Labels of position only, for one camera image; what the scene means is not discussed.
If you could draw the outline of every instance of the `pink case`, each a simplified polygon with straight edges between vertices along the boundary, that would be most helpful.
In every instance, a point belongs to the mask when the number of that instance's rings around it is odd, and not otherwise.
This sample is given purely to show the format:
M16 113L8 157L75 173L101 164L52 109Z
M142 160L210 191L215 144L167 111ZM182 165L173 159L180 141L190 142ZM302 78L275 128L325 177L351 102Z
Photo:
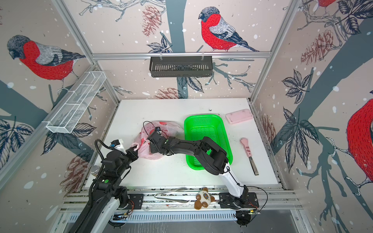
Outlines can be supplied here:
M251 114L250 110L243 109L243 110L235 111L232 113L228 113L225 115L225 117L227 118L228 123L233 125L236 123L251 120L254 116Z

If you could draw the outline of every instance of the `white wire basket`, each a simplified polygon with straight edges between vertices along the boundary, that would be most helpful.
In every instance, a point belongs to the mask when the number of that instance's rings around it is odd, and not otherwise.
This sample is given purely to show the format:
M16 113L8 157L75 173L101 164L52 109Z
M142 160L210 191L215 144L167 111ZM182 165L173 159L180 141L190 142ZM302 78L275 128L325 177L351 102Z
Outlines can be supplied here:
M71 133L106 80L102 71L91 71L46 126L53 133Z

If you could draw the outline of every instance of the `plastic bag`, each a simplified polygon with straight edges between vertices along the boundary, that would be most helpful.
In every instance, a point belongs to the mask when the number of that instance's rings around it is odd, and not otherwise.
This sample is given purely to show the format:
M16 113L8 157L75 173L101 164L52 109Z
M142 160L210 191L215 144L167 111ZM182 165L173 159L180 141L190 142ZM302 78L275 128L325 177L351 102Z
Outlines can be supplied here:
M157 160L162 158L164 155L160 153L152 154L150 152L150 141L147 139L149 136L154 132L154 127L160 127L162 130L162 136L165 138L168 137L175 137L178 133L183 133L184 130L175 122L157 122L154 121L151 123L147 123L142 129L141 133L139 133L134 143L138 143L140 148L138 149L137 155L141 158L146 158L149 160Z

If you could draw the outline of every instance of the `green basket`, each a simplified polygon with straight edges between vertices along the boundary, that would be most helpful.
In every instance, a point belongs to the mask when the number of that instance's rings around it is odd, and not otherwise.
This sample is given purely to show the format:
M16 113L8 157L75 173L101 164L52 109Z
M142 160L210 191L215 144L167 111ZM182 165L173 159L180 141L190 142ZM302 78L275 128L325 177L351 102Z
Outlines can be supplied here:
M232 164L233 156L227 133L225 132L223 120L217 115L190 116L184 121L184 131L186 140L201 140L209 137L227 152L229 164ZM204 168L194 156L187 155L186 162L194 170Z

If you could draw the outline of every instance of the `plush toy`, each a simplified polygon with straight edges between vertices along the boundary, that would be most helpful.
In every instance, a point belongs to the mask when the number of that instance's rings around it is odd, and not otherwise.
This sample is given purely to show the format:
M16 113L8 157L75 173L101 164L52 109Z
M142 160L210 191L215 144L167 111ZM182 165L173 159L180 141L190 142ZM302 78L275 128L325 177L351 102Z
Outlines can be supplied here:
M200 210L202 207L207 208L211 202L215 201L215 198L208 193L208 189L205 187L198 192L194 203L194 208Z

